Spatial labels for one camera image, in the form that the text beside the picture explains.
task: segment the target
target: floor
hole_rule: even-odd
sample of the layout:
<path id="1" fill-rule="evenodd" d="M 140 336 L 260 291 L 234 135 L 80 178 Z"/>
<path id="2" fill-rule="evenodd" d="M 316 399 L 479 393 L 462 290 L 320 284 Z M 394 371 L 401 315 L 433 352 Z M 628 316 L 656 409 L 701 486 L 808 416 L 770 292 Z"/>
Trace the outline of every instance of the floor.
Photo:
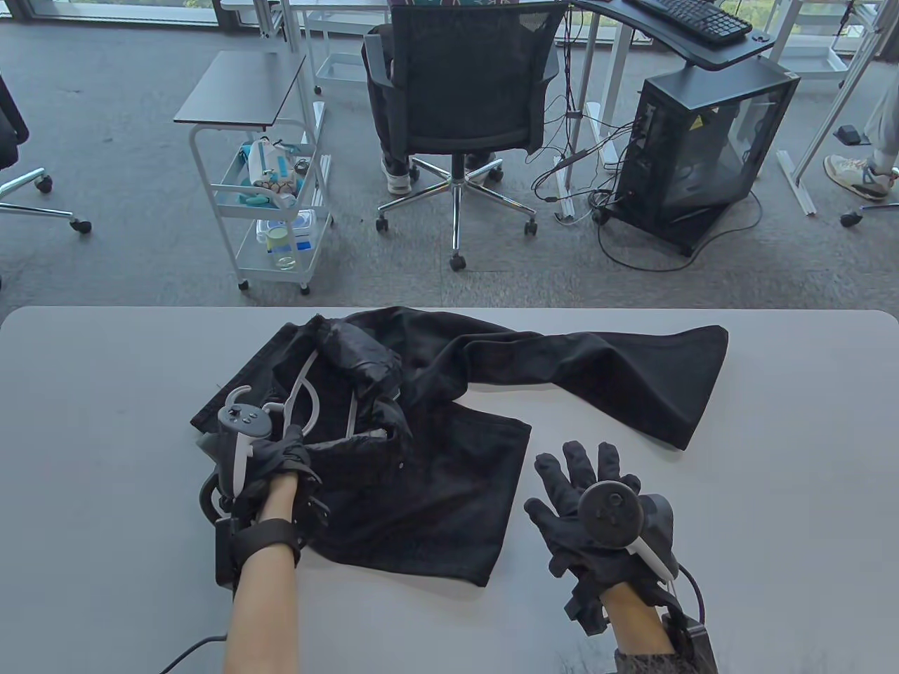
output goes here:
<path id="1" fill-rule="evenodd" d="M 860 152 L 833 138 L 806 174 L 817 217 L 803 215 L 772 154 L 755 188 L 764 207 L 758 227 L 725 236 L 689 269 L 668 274 L 609 262 L 589 218 L 573 226 L 555 221 L 555 206 L 530 192 L 533 178 L 549 166 L 549 153 L 532 164 L 524 163 L 522 152 L 505 153 L 501 189 L 539 204 L 539 235 L 525 238 L 520 216 L 470 200 L 462 231 L 468 267 L 454 273 L 449 197 L 399 210 L 391 215 L 389 235 L 375 232 L 373 209 L 387 193 L 368 99 L 362 86 L 333 85 L 324 92 L 324 142 L 334 156 L 337 225 L 312 294 L 261 282 L 241 293 L 200 189 L 188 129 L 172 117 L 218 50 L 278 44 L 202 31 L 0 23 L 0 65 L 32 133 L 21 162 L 2 177 L 46 166 L 53 193 L 43 197 L 29 188 L 18 200 L 71 208 L 94 224 L 91 235 L 79 237 L 60 221 L 3 218 L 0 319 L 25 305 L 838 307 L 899 315 L 895 215 L 868 216 L 851 230 L 840 226 L 840 213 L 860 200 L 835 188 L 820 161 L 840 149 Z M 593 100 L 599 100 L 608 56 L 607 50 L 597 54 Z M 581 58 L 576 50 L 575 77 Z M 618 122 L 633 119 L 646 77 L 681 63 L 670 54 L 632 54 Z M 868 70 L 840 123 L 864 125 L 878 87 L 892 79 L 890 69 L 875 64 Z M 559 77 L 547 101 L 563 89 Z M 802 83 L 774 146 L 798 159 L 835 92 L 835 84 Z M 551 134 L 554 125 L 547 129 Z M 208 138 L 209 162 L 223 168 L 234 141 L 228 134 Z M 581 162 L 575 183 L 585 187 L 595 174 L 595 164 Z M 585 202 L 577 207 L 583 213 Z M 720 228 L 746 226 L 757 215 L 747 200 Z M 241 225 L 233 223 L 235 238 Z M 604 241 L 634 264 L 661 269 L 683 262 L 620 223 L 610 223 Z"/>

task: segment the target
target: sneaker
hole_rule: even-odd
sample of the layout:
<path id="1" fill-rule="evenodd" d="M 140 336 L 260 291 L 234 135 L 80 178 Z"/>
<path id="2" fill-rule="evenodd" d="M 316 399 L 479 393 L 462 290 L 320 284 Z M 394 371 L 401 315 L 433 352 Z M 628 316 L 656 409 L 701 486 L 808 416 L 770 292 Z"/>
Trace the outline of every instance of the sneaker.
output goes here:
<path id="1" fill-rule="evenodd" d="M 392 157 L 381 157 L 381 171 L 387 177 L 387 191 L 397 197 L 402 197 L 412 191 L 412 182 L 409 180 L 409 164 L 398 162 Z"/>
<path id="2" fill-rule="evenodd" d="M 492 162 L 496 158 L 496 153 L 491 152 L 488 155 L 466 155 L 465 156 L 465 173 L 469 173 L 471 171 L 477 171 L 481 166 L 485 166 Z M 471 182 L 483 185 L 487 180 L 487 173 L 481 173 L 476 178 L 473 178 Z"/>
<path id="3" fill-rule="evenodd" d="M 892 173 L 874 173 L 874 165 L 870 159 L 847 159 L 830 155 L 824 158 L 824 172 L 841 187 L 871 201 L 883 199 L 895 183 Z"/>

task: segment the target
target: chair wheel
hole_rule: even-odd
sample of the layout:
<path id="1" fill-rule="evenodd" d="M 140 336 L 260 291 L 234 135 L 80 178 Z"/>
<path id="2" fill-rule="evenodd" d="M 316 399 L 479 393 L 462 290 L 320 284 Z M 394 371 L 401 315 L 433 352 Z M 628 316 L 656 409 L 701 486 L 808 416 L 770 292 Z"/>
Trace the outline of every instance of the chair wheel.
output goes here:
<path id="1" fill-rule="evenodd" d="M 87 234 L 91 231 L 91 223 L 87 220 L 73 220 L 69 223 L 69 226 L 78 234 Z"/>
<path id="2" fill-rule="evenodd" d="M 53 179 L 48 175 L 45 175 L 43 178 L 34 183 L 34 186 L 38 188 L 38 192 L 41 194 L 50 194 L 53 191 Z"/>

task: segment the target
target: computer tower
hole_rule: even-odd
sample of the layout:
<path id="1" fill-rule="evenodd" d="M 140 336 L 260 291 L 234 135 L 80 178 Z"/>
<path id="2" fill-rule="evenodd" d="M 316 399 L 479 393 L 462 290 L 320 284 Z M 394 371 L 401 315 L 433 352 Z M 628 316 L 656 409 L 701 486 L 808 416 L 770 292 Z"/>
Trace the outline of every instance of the computer tower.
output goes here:
<path id="1" fill-rule="evenodd" d="M 799 77 L 766 58 L 645 80 L 615 195 L 616 217 L 691 255 L 749 194 Z"/>

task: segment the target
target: black keyboard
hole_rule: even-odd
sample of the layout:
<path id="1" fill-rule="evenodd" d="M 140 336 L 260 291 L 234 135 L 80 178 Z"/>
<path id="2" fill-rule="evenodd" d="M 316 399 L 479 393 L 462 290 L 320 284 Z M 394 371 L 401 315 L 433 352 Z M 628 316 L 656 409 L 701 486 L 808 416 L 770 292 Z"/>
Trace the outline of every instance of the black keyboard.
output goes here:
<path id="1" fill-rule="evenodd" d="M 707 44 L 720 46 L 737 42 L 752 30 L 752 24 L 738 19 L 707 0 L 627 0 L 648 12 L 692 33 Z"/>

